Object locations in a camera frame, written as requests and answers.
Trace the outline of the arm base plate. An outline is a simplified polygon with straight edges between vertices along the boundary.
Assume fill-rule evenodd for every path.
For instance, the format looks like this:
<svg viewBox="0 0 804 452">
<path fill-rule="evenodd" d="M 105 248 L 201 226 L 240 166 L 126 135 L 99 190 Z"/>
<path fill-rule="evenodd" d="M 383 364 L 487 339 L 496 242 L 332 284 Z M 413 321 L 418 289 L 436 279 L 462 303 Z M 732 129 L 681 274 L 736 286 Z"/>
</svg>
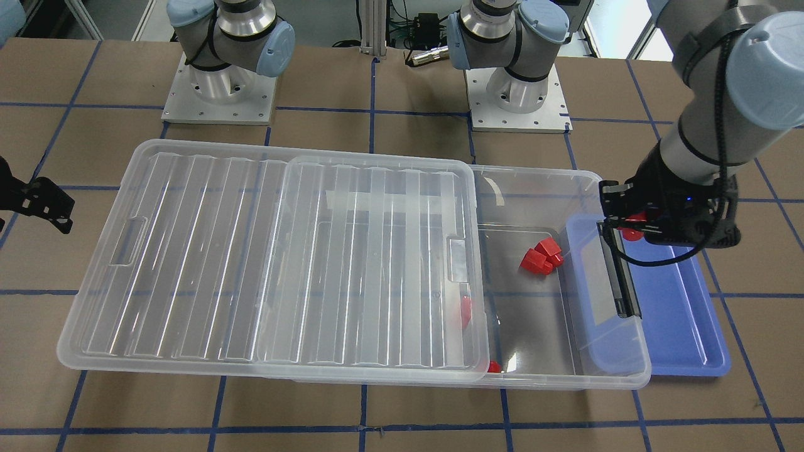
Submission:
<svg viewBox="0 0 804 452">
<path fill-rule="evenodd" d="M 546 79 L 525 82 L 503 68 L 465 70 L 472 128 L 480 132 L 572 132 L 554 65 Z"/>
<path fill-rule="evenodd" d="M 278 79 L 230 66 L 201 71 L 181 55 L 161 120 L 185 125 L 269 126 Z"/>
</svg>

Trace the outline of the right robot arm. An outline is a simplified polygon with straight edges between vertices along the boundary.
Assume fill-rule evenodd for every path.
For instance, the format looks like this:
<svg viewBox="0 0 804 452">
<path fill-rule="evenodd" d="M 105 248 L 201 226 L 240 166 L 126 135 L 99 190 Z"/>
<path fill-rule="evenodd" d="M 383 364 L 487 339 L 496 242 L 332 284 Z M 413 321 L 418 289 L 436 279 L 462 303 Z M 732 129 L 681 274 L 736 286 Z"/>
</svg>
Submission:
<svg viewBox="0 0 804 452">
<path fill-rule="evenodd" d="M 268 125 L 276 80 L 289 66 L 295 32 L 273 1 L 166 1 L 183 48 L 161 119 L 172 124 Z M 2 157 L 2 211 L 72 229 L 75 201 L 49 178 L 14 177 Z"/>
</svg>

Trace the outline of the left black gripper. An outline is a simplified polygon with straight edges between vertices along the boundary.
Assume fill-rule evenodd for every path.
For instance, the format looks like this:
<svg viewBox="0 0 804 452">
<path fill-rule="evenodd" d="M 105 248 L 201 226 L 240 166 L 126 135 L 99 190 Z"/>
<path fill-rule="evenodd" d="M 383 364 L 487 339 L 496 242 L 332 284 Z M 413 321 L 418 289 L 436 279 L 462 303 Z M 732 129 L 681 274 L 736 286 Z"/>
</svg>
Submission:
<svg viewBox="0 0 804 452">
<path fill-rule="evenodd" d="M 739 186 L 735 176 L 724 182 L 718 178 L 711 185 L 689 183 L 677 177 L 661 160 L 659 151 L 651 151 L 638 166 L 636 174 L 624 184 L 604 180 L 599 183 L 601 209 L 605 223 L 612 227 L 634 227 L 649 223 L 661 229 L 649 235 L 651 244 L 692 248 L 701 243 L 716 218 L 723 200 L 725 212 L 715 228 L 707 248 L 732 248 L 742 235 L 736 226 Z"/>
</svg>

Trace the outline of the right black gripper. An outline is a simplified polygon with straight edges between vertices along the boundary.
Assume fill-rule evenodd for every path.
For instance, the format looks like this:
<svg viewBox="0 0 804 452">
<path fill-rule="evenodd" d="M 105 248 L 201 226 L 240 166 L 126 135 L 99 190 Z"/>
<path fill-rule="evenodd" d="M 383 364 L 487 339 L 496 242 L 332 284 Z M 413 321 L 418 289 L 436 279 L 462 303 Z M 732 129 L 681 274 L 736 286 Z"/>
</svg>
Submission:
<svg viewBox="0 0 804 452">
<path fill-rule="evenodd" d="M 1 157 L 1 210 L 47 220 L 61 234 L 71 232 L 75 200 L 46 177 L 23 182 L 14 177 L 11 167 Z"/>
</svg>

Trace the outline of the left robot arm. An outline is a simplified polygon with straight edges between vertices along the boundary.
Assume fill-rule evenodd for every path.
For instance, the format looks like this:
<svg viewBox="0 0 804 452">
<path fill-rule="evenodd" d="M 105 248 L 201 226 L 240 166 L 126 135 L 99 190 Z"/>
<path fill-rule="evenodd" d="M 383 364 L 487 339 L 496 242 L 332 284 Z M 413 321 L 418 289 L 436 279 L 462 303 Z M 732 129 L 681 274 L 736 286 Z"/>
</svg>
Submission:
<svg viewBox="0 0 804 452">
<path fill-rule="evenodd" d="M 603 226 L 633 240 L 730 248 L 736 172 L 802 124 L 801 1 L 651 1 L 672 66 L 693 99 L 635 175 L 599 185 Z M 568 38 L 551 1 L 468 1 L 446 20 L 459 70 L 492 69 L 491 104 L 531 114 Z"/>
</svg>

